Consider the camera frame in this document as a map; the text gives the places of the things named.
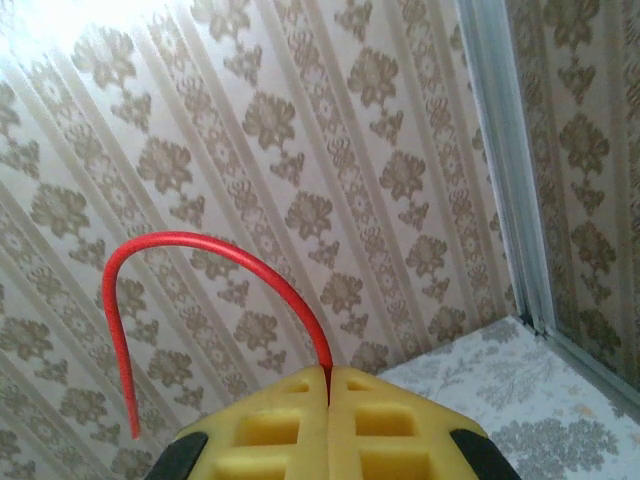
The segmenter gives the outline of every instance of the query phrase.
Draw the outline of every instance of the patterned floor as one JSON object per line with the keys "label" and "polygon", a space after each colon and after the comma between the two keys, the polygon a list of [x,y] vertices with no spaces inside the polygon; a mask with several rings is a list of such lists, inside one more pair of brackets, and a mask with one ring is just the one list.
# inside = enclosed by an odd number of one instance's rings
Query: patterned floor
{"label": "patterned floor", "polygon": [[523,480],[639,478],[640,425],[514,319],[381,377],[479,422]]}

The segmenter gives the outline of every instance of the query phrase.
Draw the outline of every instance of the patterned wallpaper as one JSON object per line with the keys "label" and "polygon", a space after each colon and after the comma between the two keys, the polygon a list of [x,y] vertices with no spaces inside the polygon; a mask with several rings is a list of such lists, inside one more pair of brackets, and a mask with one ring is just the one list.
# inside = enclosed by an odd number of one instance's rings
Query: patterned wallpaper
{"label": "patterned wallpaper", "polygon": [[118,282],[133,442],[97,292],[145,232],[253,252],[370,372],[513,311],[448,0],[0,5],[2,475],[139,478],[180,426],[314,361],[248,272],[145,251]]}
{"label": "patterned wallpaper", "polygon": [[558,326],[640,387],[640,2],[509,13]]}

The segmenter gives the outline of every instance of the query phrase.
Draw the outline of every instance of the yellow foam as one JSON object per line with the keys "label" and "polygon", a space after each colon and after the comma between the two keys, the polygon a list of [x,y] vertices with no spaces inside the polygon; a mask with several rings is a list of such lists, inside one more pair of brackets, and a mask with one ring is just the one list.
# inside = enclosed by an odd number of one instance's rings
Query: yellow foam
{"label": "yellow foam", "polygon": [[209,436],[189,480],[326,480],[326,390],[305,368],[184,428]]}
{"label": "yellow foam", "polygon": [[474,421],[372,375],[336,367],[329,406],[330,480],[476,479],[449,432]]}
{"label": "yellow foam", "polygon": [[472,480],[449,432],[474,421],[348,367],[310,367],[183,429],[209,440],[189,480]]}

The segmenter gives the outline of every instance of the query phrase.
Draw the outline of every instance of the black rubber edge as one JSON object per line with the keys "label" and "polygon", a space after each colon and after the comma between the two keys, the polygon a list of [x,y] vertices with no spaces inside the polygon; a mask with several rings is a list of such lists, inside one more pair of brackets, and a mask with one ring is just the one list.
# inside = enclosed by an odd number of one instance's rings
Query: black rubber edge
{"label": "black rubber edge", "polygon": [[522,480],[495,443],[471,430],[450,432],[478,480]]}
{"label": "black rubber edge", "polygon": [[209,436],[194,432],[164,449],[145,480],[187,480]]}

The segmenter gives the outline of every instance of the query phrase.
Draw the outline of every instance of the red cable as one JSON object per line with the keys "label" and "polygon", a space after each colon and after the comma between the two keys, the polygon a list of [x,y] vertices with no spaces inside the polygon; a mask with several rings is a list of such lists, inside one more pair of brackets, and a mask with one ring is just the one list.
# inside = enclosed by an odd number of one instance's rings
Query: red cable
{"label": "red cable", "polygon": [[107,321],[109,322],[109,331],[111,332],[113,345],[116,350],[116,357],[120,368],[120,381],[122,382],[124,398],[129,413],[129,426],[131,427],[131,435],[133,438],[138,438],[140,434],[140,418],[138,416],[138,404],[136,402],[133,385],[133,373],[131,371],[131,359],[129,357],[127,339],[124,335],[120,312],[118,311],[116,280],[120,267],[125,260],[134,253],[147,248],[168,246],[200,248],[221,255],[252,271],[278,292],[298,315],[307,328],[309,335],[311,335],[311,340],[313,341],[318,356],[318,363],[325,371],[328,395],[328,388],[331,381],[331,368],[333,367],[329,343],[318,319],[309,306],[282,276],[250,253],[230,243],[218,240],[217,238],[189,232],[149,233],[131,239],[118,247],[118,249],[113,252],[113,255],[111,255],[111,258],[109,258],[104,268],[104,273],[102,274],[102,303]]}

